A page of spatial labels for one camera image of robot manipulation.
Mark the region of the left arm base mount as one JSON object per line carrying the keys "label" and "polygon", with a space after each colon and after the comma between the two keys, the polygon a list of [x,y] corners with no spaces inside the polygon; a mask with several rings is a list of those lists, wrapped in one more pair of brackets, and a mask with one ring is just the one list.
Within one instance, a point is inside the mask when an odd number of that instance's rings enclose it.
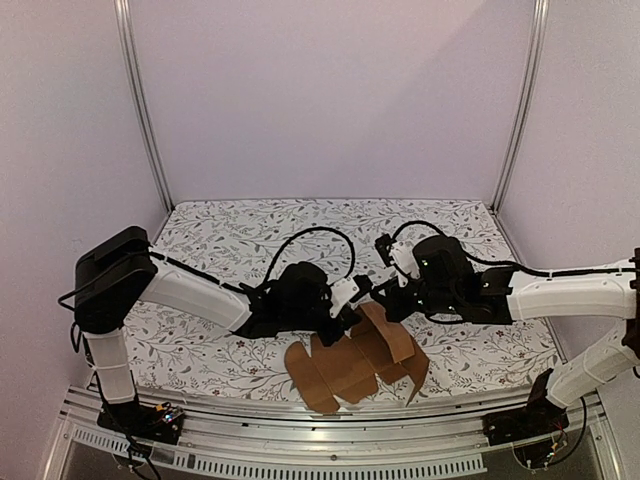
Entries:
{"label": "left arm base mount", "polygon": [[185,411],[180,406],[164,402],[146,406],[138,395],[125,403],[109,403],[102,392],[101,413],[97,425],[124,435],[176,445],[182,433]]}

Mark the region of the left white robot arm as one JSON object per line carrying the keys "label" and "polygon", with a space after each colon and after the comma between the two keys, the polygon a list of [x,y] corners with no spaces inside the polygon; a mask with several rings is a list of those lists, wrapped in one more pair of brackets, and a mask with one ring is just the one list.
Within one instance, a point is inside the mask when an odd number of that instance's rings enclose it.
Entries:
{"label": "left white robot arm", "polygon": [[146,231],[131,226],[77,260],[74,288],[58,303],[74,315],[111,419],[138,434],[149,415],[137,403],[122,332],[136,303],[170,307],[245,339],[302,331],[331,346],[356,324],[351,306],[371,288],[365,275],[349,270],[330,282],[320,267],[304,261],[256,287],[233,286],[154,250]]}

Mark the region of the brown cardboard box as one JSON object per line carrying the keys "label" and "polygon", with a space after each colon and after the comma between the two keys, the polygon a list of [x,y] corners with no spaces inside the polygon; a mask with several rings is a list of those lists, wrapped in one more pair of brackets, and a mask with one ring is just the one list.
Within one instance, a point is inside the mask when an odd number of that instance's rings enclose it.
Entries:
{"label": "brown cardboard box", "polygon": [[316,413],[337,412],[339,400],[355,405],[377,393],[380,383],[392,386],[410,379],[409,400],[424,385],[430,360],[405,327],[389,322],[374,301],[358,306],[356,316],[359,323],[332,346],[323,346],[314,334],[309,347],[295,342],[284,354],[293,386]]}

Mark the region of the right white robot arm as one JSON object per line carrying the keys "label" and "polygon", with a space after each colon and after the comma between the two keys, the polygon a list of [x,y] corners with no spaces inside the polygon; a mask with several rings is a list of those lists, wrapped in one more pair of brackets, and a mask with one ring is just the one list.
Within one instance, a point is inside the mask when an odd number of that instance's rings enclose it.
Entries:
{"label": "right white robot arm", "polygon": [[397,277],[373,290],[389,321],[421,313],[459,316],[476,325],[511,325],[542,317],[609,317],[615,326],[566,364],[542,374],[517,427],[537,436],[556,410],[639,365],[639,258],[574,270],[536,271],[512,261],[487,261],[464,251],[460,241],[434,235],[417,244],[384,234],[375,242],[384,265]]}

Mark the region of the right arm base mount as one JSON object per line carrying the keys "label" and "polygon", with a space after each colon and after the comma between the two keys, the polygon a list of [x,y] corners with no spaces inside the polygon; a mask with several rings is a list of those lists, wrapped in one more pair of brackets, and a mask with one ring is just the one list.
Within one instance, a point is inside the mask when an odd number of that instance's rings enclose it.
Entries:
{"label": "right arm base mount", "polygon": [[536,378],[524,406],[482,417],[483,434],[491,446],[551,434],[569,426],[567,408],[558,407],[546,398],[552,372],[547,369]]}

